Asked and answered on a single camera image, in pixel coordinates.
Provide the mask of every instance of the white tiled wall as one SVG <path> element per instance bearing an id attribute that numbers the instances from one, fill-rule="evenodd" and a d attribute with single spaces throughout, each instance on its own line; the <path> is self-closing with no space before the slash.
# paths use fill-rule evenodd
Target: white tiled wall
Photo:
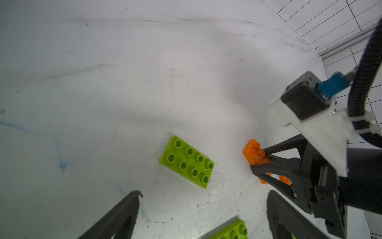
<path id="1" fill-rule="evenodd" d="M 368 40 L 362 41 L 349 49 L 343 50 L 323 60 L 326 75 L 330 76 L 336 71 L 346 73 L 357 66 L 361 60 L 367 41 Z M 349 90 L 350 87 L 336 95 L 338 109 L 347 107 Z M 379 69 L 372 88 L 369 91 L 365 109 L 367 111 L 373 111 L 376 114 L 376 121 L 373 123 L 381 124 L 382 126 L 382 68 Z M 350 138 L 349 143 L 349 147 L 373 148 L 373 146 L 366 143 L 360 136 Z"/>
<path id="2" fill-rule="evenodd" d="M 317 52 L 377 23 L 381 0 L 264 0 Z"/>

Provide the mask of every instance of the blue marker stain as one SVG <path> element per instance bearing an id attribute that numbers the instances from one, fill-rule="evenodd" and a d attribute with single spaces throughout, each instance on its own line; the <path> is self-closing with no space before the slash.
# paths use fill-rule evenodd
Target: blue marker stain
<path id="1" fill-rule="evenodd" d="M 125 193 L 120 187 L 118 187 L 118 191 L 120 191 L 121 194 L 123 194 L 124 196 L 126 196 L 126 193 Z"/>
<path id="2" fill-rule="evenodd" d="M 14 129 L 23 131 L 23 132 L 25 132 L 25 133 L 34 135 L 34 133 L 30 132 L 29 130 L 24 129 L 24 128 L 22 128 L 22 127 L 20 127 L 20 126 L 18 126 L 18 125 L 15 125 L 15 124 L 10 124 L 10 123 L 5 123 L 5 122 L 0 121 L 0 125 L 8 126 L 8 127 L 10 127 L 10 128 L 14 128 Z"/>
<path id="3" fill-rule="evenodd" d="M 147 216 L 146 212 L 143 211 L 142 209 L 139 209 L 139 210 L 140 210 L 140 212 L 142 213 L 142 218 L 145 217 L 145 218 L 147 219 L 147 221 L 150 222 L 150 219 L 149 219 L 149 217 Z"/>
<path id="4" fill-rule="evenodd" d="M 58 166 L 60 167 L 61 169 L 61 172 L 65 171 L 65 169 L 69 166 L 69 163 L 68 162 L 64 162 L 64 160 L 62 159 L 62 152 L 61 152 L 61 145 L 60 143 L 53 139 L 53 143 L 54 145 L 56 146 L 56 149 L 57 149 L 57 156 L 58 156 Z"/>
<path id="5" fill-rule="evenodd" d="M 10 128 L 13 128 L 13 129 L 16 129 L 16 130 L 19 130 L 19 131 L 22 131 L 24 133 L 28 133 L 28 134 L 31 134 L 31 135 L 36 135 L 36 136 L 40 136 L 40 137 L 45 137 L 45 135 L 43 134 L 39 134 L 39 133 L 33 133 L 21 126 L 18 126 L 18 125 L 15 125 L 15 124 L 11 124 L 11 123 L 6 123 L 6 122 L 2 122 L 0 121 L 0 126 L 6 126 L 6 127 L 10 127 Z M 65 171 L 65 169 L 69 166 L 69 163 L 68 162 L 64 162 L 63 158 L 62 158 L 62 151 L 61 151 L 61 145 L 60 143 L 53 139 L 53 144 L 56 146 L 56 150 L 57 150 L 57 157 L 58 157 L 58 166 L 60 167 L 61 171 Z"/>

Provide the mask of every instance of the blue connector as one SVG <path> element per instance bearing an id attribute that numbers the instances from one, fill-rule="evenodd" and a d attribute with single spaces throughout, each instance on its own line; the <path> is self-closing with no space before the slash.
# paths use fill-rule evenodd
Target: blue connector
<path id="1" fill-rule="evenodd" d="M 329 99 L 338 92 L 348 88 L 350 83 L 341 72 L 335 72 L 328 80 L 318 84 L 318 89 Z"/>

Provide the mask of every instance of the lime green brick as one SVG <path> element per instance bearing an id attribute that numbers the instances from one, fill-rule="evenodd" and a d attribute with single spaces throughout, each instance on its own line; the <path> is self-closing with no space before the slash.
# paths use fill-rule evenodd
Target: lime green brick
<path id="1" fill-rule="evenodd" d="M 245 221 L 238 219 L 236 222 L 227 226 L 211 239 L 248 239 L 248 230 Z"/>
<path id="2" fill-rule="evenodd" d="M 158 162 L 204 189 L 207 188 L 215 166 L 214 162 L 175 135 L 171 137 Z"/>

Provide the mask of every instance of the white table surface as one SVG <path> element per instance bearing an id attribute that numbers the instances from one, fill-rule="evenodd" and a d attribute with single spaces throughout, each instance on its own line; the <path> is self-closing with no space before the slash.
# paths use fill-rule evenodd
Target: white table surface
<path id="1" fill-rule="evenodd" d="M 305 71 L 325 72 L 270 7 L 0 5 L 1 238 L 75 239 L 132 190 L 144 196 L 133 238 L 199 238 L 235 216 L 249 238 L 271 238 L 272 187 L 242 150 L 298 134 L 278 127 L 267 105 Z M 157 163 L 173 134 L 215 162 L 207 189 Z"/>

